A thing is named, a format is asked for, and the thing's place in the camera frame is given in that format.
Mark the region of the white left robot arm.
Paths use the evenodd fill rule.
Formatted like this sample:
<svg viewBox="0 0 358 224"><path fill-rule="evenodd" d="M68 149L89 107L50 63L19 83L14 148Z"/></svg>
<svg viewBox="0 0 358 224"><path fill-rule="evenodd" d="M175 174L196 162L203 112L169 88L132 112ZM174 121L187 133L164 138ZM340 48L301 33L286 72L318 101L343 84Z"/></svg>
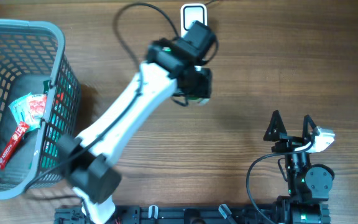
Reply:
<svg viewBox="0 0 358 224"><path fill-rule="evenodd" d="M114 169L123 149L151 113L166 99L211 95L211 70L205 55L216 39L179 37L153 41L139 71L119 98L77 137L63 135L57 142L60 172L83 200L83 211L93 223L107 223L116 210L112 193L122 176Z"/></svg>

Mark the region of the green lid jar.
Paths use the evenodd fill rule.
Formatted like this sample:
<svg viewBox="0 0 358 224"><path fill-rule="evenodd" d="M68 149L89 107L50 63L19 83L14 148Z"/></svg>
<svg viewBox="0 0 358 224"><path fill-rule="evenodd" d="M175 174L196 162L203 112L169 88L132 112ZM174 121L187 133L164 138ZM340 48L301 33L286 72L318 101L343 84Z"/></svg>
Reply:
<svg viewBox="0 0 358 224"><path fill-rule="evenodd" d="M188 102L191 104L203 106L209 102L209 98L197 98L197 97L189 97Z"/></svg>

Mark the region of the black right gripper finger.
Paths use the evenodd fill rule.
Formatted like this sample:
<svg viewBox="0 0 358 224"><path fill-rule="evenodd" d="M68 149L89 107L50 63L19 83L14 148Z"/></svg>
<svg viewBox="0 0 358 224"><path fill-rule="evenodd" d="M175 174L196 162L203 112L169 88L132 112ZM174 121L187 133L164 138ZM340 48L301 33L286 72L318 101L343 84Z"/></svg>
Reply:
<svg viewBox="0 0 358 224"><path fill-rule="evenodd" d="M272 113L269 126L264 134L264 141L281 141L287 139L287 131L285 129L279 110Z"/></svg>
<svg viewBox="0 0 358 224"><path fill-rule="evenodd" d="M305 115L303 120L302 138L306 139L310 136L310 130L314 131L316 125L310 115Z"/></svg>

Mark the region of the red white tissue pack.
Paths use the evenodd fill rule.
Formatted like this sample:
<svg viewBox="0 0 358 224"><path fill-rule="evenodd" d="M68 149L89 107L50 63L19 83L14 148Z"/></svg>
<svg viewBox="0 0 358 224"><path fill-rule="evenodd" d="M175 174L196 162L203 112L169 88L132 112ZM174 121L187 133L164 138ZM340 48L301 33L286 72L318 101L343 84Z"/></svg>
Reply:
<svg viewBox="0 0 358 224"><path fill-rule="evenodd" d="M16 100L10 105L9 109L19 124L23 121L29 125L27 132L40 128L40 120L44 115L45 105L47 102L46 94L33 95L29 93Z"/></svg>

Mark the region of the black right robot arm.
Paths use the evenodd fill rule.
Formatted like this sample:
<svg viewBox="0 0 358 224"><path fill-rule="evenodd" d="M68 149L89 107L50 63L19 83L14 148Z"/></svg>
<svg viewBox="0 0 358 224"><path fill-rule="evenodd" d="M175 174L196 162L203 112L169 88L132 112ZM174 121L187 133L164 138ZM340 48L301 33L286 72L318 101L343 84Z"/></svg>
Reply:
<svg viewBox="0 0 358 224"><path fill-rule="evenodd" d="M310 155L326 150L335 133L316 125L311 116L303 120L302 136L290 136L279 111L274 111L264 141L274 142L272 152L283 155L285 168L279 167L288 185L288 195L273 203L269 219L274 223L330 224L326 202L333 187L334 171L323 164L312 164Z"/></svg>

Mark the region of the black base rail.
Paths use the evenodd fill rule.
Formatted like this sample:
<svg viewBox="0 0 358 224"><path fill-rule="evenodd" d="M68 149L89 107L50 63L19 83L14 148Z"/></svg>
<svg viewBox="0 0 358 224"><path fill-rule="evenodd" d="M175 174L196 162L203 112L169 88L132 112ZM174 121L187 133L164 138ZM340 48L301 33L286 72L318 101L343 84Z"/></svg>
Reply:
<svg viewBox="0 0 358 224"><path fill-rule="evenodd" d="M226 204L212 207L115 207L107 223L146 224L146 223L331 223L328 205L313 202L290 202L287 199L274 203L242 207L229 207Z"/></svg>

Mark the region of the white barcode scanner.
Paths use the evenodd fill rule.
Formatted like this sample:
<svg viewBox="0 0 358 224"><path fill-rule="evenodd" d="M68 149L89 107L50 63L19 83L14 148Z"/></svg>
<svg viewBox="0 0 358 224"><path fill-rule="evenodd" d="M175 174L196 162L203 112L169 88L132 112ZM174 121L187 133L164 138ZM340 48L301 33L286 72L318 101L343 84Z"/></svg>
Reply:
<svg viewBox="0 0 358 224"><path fill-rule="evenodd" d="M202 3L188 3L182 5L180 9L180 17L181 37L186 35L194 21L199 21L204 25L208 25L208 11L206 5Z"/></svg>

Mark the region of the grey plastic basket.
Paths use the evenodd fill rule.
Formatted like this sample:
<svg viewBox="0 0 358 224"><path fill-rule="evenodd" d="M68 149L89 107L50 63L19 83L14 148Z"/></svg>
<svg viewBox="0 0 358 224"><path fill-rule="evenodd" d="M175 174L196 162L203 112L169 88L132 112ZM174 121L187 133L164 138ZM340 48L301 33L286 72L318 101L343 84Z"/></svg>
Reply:
<svg viewBox="0 0 358 224"><path fill-rule="evenodd" d="M0 19L0 200L61 180L56 143L73 133L80 97L56 25Z"/></svg>

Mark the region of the red coffee stick sachet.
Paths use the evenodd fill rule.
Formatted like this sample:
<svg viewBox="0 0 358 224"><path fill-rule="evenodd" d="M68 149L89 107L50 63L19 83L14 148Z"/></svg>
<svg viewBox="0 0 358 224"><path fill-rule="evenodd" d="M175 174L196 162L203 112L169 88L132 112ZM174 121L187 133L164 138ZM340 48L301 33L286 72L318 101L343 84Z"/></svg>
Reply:
<svg viewBox="0 0 358 224"><path fill-rule="evenodd" d="M4 170L10 158L12 157L16 147L21 142L24 134L29 129L29 125L23 121L20 121L2 154L0 155L0 169Z"/></svg>

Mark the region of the green 3M gloves packet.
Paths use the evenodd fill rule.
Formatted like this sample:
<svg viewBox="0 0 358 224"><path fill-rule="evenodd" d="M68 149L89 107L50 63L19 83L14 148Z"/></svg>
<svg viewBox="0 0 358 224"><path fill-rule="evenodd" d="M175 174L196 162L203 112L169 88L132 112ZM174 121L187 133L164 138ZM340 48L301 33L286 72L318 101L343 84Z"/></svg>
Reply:
<svg viewBox="0 0 358 224"><path fill-rule="evenodd" d="M58 164L57 141L63 134L72 134L78 113L81 91L76 83L66 79L53 86L44 81L41 88L47 102L44 113L37 123L40 127L32 131L35 137L34 157L39 170L47 170Z"/></svg>

